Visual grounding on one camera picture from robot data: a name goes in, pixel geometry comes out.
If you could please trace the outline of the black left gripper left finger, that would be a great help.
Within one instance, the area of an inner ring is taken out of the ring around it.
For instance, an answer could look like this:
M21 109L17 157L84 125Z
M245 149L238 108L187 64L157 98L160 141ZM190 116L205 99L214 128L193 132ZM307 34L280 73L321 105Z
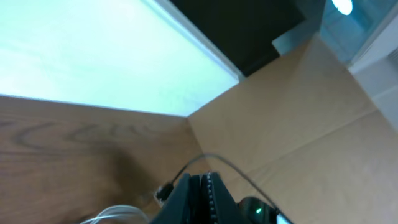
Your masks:
M150 224L200 223L201 178L184 174Z

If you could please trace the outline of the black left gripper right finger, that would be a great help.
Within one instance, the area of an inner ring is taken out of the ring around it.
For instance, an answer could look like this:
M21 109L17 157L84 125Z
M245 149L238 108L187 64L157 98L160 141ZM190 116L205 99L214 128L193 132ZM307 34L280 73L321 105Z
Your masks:
M249 220L240 212L221 177L209 172L207 178L209 223L211 224L247 224Z

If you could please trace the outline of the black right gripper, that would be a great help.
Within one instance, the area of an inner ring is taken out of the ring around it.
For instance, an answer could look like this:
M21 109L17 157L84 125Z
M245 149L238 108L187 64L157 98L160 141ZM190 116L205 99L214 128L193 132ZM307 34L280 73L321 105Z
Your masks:
M238 202L238 208L253 224L292 224L278 208L256 197L244 197Z

